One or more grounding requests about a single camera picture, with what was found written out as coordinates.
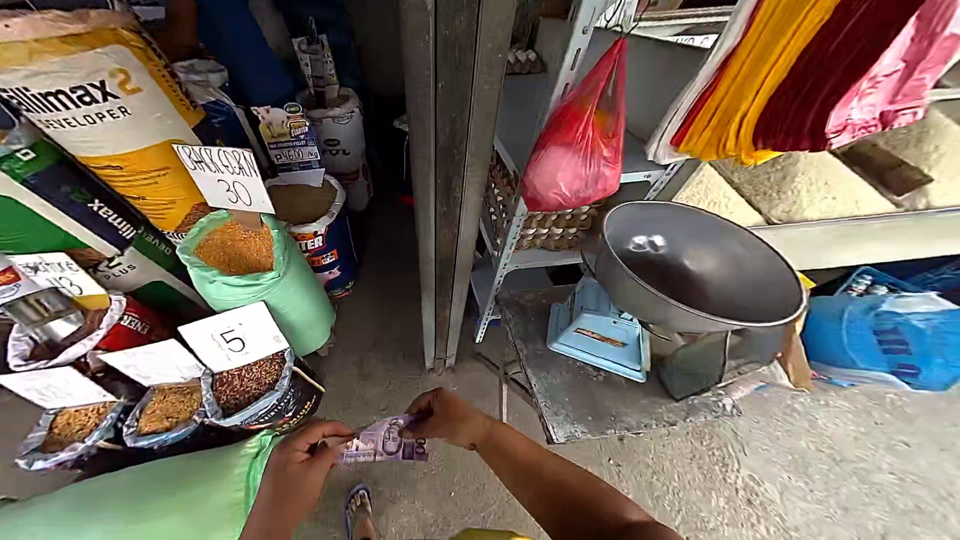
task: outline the banknote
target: banknote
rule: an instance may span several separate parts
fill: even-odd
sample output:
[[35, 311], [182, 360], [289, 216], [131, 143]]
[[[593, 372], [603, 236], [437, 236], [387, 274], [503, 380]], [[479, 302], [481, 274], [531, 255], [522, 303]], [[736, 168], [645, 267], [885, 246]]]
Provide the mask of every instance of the banknote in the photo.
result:
[[406, 414], [391, 416], [359, 430], [344, 447], [340, 462], [426, 461], [426, 439], [400, 438], [400, 430], [410, 421], [411, 417]]

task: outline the concrete floor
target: concrete floor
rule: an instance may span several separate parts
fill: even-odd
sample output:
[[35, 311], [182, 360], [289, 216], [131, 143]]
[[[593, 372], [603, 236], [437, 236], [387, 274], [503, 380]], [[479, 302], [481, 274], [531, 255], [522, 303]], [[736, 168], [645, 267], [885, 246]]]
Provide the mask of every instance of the concrete floor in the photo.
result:
[[[457, 368], [426, 375], [412, 211], [381, 209], [354, 293], [338, 306], [336, 343], [320, 368], [329, 389], [320, 414], [348, 425], [402, 412], [420, 392], [455, 389], [496, 409], [496, 379], [474, 359], [465, 323]], [[492, 329], [480, 346], [503, 350]], [[553, 448], [621, 489], [686, 538], [957, 538], [960, 392], [900, 394], [822, 386], [810, 395], [768, 389], [741, 418]], [[543, 441], [535, 412], [516, 396], [509, 421]], [[25, 497], [69, 481], [23, 473], [12, 456], [36, 418], [0, 395], [0, 494]], [[373, 491], [384, 538], [446, 538], [464, 527], [544, 537], [483, 462], [435, 443], [422, 464], [338, 468], [300, 538], [346, 538], [343, 498]]]

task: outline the light green plastic sack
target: light green plastic sack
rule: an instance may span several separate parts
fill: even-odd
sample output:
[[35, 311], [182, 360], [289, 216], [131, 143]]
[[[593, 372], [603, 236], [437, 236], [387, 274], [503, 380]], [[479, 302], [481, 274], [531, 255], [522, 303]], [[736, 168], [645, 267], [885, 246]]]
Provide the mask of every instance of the light green plastic sack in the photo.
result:
[[240, 535], [270, 451], [270, 431], [0, 503], [4, 540], [210, 540]]
[[274, 236], [274, 269], [270, 272], [228, 276], [193, 255], [204, 236], [230, 220], [226, 210], [215, 211], [198, 221], [178, 246], [177, 256], [210, 307], [219, 312], [262, 300], [294, 353], [312, 353], [330, 337], [336, 316], [333, 306], [282, 222], [269, 214], [260, 217]]

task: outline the light blue scale base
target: light blue scale base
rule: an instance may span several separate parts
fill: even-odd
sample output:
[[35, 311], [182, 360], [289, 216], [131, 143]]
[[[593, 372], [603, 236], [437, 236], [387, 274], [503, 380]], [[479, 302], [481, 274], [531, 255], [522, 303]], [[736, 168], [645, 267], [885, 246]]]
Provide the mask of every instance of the light blue scale base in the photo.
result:
[[650, 335], [613, 305], [594, 278], [583, 277], [566, 302], [550, 307], [546, 344], [555, 353], [627, 379], [647, 380]]

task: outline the price label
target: price label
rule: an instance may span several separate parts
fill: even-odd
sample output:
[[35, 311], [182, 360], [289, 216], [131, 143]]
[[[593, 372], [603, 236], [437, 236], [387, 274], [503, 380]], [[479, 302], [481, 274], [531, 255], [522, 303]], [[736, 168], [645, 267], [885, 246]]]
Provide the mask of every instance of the price label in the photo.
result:
[[307, 148], [287, 148], [274, 150], [272, 153], [274, 163], [281, 165], [283, 163], [296, 163], [297, 161], [319, 160], [320, 151], [317, 147]]
[[275, 213], [252, 151], [186, 144], [173, 147], [212, 207]]
[[79, 298], [107, 294], [104, 288], [66, 253], [11, 255], [10, 260], [34, 282], [44, 287], [56, 287], [67, 296]]
[[224, 311], [177, 330], [214, 373], [247, 365], [290, 346], [263, 302]]
[[176, 339], [103, 353], [100, 359], [144, 386], [187, 382], [204, 373], [204, 365]]
[[120, 401], [70, 366], [0, 375], [0, 384], [43, 408]]

